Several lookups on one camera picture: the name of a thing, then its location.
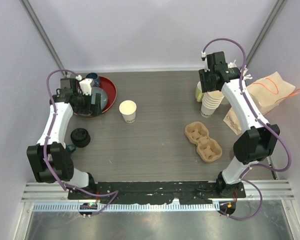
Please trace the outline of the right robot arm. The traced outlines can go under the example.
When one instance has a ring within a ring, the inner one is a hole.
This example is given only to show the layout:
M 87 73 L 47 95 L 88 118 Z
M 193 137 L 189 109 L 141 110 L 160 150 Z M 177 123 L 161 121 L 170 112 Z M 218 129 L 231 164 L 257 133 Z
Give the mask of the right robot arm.
M 203 93 L 220 91 L 229 101 L 241 127 L 241 136 L 233 145 L 234 157 L 216 179 L 216 193 L 226 198 L 233 194 L 252 167 L 273 153 L 280 129 L 276 124 L 269 124 L 260 113 L 241 71 L 228 66 L 224 52 L 202 52 L 201 59 L 205 62 L 205 67 L 198 72 Z

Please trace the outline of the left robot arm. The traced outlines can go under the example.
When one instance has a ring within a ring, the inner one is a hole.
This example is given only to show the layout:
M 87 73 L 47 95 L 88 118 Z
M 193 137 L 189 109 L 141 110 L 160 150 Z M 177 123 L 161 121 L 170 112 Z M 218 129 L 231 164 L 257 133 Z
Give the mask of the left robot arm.
M 64 190 L 79 189 L 79 194 L 90 200 L 97 192 L 94 178 L 74 167 L 65 135 L 73 114 L 91 117 L 102 113 L 102 94 L 93 78 L 62 78 L 60 88 L 49 98 L 49 117 L 42 136 L 26 150 L 34 178 L 38 183 L 58 182 Z

